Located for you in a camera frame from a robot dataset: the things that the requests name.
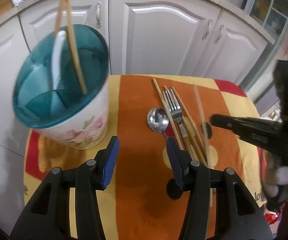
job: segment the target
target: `fork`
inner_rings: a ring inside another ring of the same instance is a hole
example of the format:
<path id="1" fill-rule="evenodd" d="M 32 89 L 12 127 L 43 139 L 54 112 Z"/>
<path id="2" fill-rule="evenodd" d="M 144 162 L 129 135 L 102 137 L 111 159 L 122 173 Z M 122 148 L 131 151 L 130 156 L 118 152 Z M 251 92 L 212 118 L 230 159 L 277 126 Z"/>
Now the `fork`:
<path id="1" fill-rule="evenodd" d="M 186 146 L 186 150 L 188 151 L 189 155 L 191 156 L 191 158 L 194 160 L 194 154 L 192 153 L 192 149 L 191 149 L 191 143 L 189 140 L 189 137 L 187 136 L 187 132 L 184 128 L 184 125 L 182 124 L 182 110 L 181 107 L 179 105 L 179 102 L 177 101 L 176 96 L 174 95 L 173 90 L 170 88 L 168 89 L 166 86 L 164 86 L 165 91 L 163 91 L 163 97 L 165 102 L 168 105 L 168 109 L 171 113 L 171 117 L 172 119 L 178 123 L 179 127 L 180 127 L 180 131 Z"/>

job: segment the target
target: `spoon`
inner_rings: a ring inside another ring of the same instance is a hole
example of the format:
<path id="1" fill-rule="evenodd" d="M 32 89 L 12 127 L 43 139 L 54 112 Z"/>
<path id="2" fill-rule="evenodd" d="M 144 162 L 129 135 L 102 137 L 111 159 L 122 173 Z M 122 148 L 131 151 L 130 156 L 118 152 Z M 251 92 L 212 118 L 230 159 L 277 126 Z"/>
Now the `spoon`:
<path id="1" fill-rule="evenodd" d="M 165 130 L 168 126 L 169 120 L 164 109 L 160 107 L 152 108 L 147 114 L 147 124 L 154 131 L 164 135 L 165 139 L 168 136 Z"/>

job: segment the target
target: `gloved hand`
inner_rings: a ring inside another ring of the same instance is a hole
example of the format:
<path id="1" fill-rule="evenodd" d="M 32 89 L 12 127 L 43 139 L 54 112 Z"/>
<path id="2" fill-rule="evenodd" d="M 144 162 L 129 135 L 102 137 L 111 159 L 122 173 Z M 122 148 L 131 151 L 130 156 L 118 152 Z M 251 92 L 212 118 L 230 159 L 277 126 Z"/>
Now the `gloved hand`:
<path id="1" fill-rule="evenodd" d="M 278 194 L 278 185 L 288 185 L 288 166 L 276 168 L 275 160 L 270 152 L 265 151 L 266 172 L 263 187 L 269 197 Z"/>

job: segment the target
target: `silver cabinet handle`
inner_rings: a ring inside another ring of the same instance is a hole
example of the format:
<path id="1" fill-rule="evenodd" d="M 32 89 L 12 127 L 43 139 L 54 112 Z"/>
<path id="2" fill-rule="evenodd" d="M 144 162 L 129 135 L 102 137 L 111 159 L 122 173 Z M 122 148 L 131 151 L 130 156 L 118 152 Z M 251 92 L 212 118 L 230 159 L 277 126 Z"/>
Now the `silver cabinet handle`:
<path id="1" fill-rule="evenodd" d="M 208 27 L 206 33 L 203 35 L 202 40 L 205 40 L 206 37 L 210 34 L 211 29 L 212 29 L 212 20 L 208 20 Z"/>
<path id="2" fill-rule="evenodd" d="M 219 42 L 219 40 L 222 38 L 223 36 L 223 33 L 222 33 L 222 30 L 224 29 L 224 25 L 222 24 L 220 26 L 220 35 L 217 37 L 217 39 L 214 41 L 215 44 L 217 44 Z"/>
<path id="3" fill-rule="evenodd" d="M 102 27 L 101 23 L 101 3 L 96 4 L 96 22 L 97 22 L 97 27 Z"/>

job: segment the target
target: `table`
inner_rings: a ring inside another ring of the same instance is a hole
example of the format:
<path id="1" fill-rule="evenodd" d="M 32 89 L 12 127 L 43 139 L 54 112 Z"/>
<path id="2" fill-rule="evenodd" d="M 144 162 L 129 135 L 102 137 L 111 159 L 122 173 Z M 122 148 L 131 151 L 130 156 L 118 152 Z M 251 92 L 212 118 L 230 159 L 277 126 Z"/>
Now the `table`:
<path id="1" fill-rule="evenodd" d="M 76 168 L 92 159 L 98 150 L 106 148 L 111 136 L 117 135 L 120 152 L 111 184 L 105 191 L 97 191 L 106 239 L 178 239 L 189 193 L 184 192 L 178 200 L 171 200 L 166 193 L 166 184 L 173 175 L 163 160 L 165 139 L 146 124 L 148 111 L 162 106 L 152 76 L 160 87 L 176 88 L 198 128 L 201 121 L 193 84 L 198 85 L 207 122 L 212 114 L 259 117 L 252 101 L 228 81 L 166 75 L 112 75 L 109 77 L 108 132 L 97 146 L 75 150 L 30 132 L 24 164 L 25 203 L 52 167 Z M 223 171 L 232 167 L 261 206 L 257 147 L 218 127 L 212 127 L 209 144 L 215 169 Z M 207 237 L 214 233 L 215 210 L 214 195 Z M 71 235 L 77 237 L 75 189 L 70 191 L 70 226 Z"/>

